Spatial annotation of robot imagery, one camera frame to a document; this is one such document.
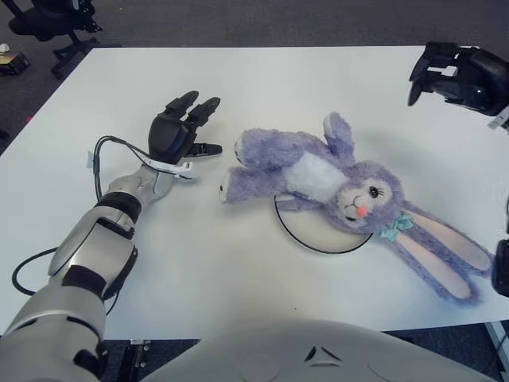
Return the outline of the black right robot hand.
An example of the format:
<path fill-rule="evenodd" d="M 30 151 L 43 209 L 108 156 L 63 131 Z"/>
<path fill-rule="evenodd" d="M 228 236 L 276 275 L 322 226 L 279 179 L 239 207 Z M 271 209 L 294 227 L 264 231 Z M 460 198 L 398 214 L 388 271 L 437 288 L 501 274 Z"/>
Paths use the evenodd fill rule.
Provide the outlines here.
<path fill-rule="evenodd" d="M 430 41 L 409 77 L 407 104 L 437 93 L 446 103 L 496 116 L 508 106 L 508 62 L 476 46 Z"/>

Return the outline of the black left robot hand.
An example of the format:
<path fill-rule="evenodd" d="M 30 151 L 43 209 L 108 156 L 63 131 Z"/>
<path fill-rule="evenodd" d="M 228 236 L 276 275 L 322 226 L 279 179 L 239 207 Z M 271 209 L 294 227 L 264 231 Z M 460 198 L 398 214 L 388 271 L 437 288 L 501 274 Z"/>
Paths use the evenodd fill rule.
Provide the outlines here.
<path fill-rule="evenodd" d="M 198 91 L 187 92 L 168 103 L 154 118 L 148 137 L 150 158 L 176 165 L 182 158 L 214 156 L 223 152 L 221 145 L 195 142 L 197 129 L 220 105 L 220 98 L 212 97 L 189 111 L 198 96 Z"/>

